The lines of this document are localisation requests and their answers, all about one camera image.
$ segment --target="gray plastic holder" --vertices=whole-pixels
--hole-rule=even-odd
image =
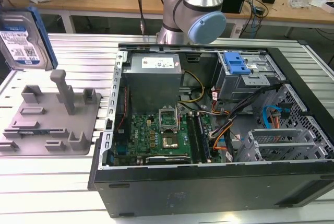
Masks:
[[[74,93],[64,70],[53,70],[59,93],[26,86],[24,99],[0,140],[0,156],[85,155],[89,152],[101,95]]]

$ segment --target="metal slotted tabletop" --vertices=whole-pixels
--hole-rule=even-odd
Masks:
[[[74,92],[93,87],[102,94],[95,142],[104,127],[118,44],[155,43],[155,37],[51,34],[50,39],[58,69],[66,70]],[[219,39],[214,44],[279,48],[334,116],[333,72],[310,47],[287,40]],[[25,85],[57,92],[49,77],[41,70],[9,74],[0,86],[1,130],[19,108]],[[86,156],[0,159],[0,223],[334,223],[334,191],[303,208],[111,219],[99,194],[87,190],[93,150],[94,145]]]

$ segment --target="motherboard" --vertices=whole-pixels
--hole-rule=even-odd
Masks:
[[[165,129],[174,125],[177,129]],[[199,134],[203,137],[201,140],[197,140],[199,135],[196,131],[199,128],[201,128]],[[208,134],[211,130],[208,115],[203,117],[186,114],[179,114],[176,117],[173,114],[132,115],[129,141],[115,145],[114,163],[117,166],[137,166],[148,163],[164,164],[168,160],[175,162],[176,159],[182,159],[180,163],[198,162],[200,153],[204,154],[205,150],[207,151]],[[203,155],[202,158],[209,158],[209,154]]]

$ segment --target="hard drive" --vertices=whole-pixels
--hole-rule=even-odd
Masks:
[[[0,51],[15,70],[52,70],[58,65],[35,7],[0,9]]]

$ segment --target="floor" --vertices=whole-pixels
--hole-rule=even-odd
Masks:
[[[42,15],[47,32],[62,33],[65,32],[62,20],[59,16]],[[155,35],[160,31],[161,20],[147,20],[147,34]],[[77,33],[108,33],[108,34],[141,34],[139,19],[131,18],[102,18],[102,17],[84,17],[74,16],[74,24]],[[262,26],[256,36],[257,39],[280,39],[284,37],[287,27]],[[228,24],[222,38],[228,38],[232,31],[232,24]],[[290,36],[291,40],[305,40],[313,50],[334,69],[334,30],[325,30],[327,33],[322,34],[325,39],[315,29],[295,28]],[[244,33],[242,38],[250,38],[249,33]],[[0,57],[0,83],[9,73],[7,66]]]

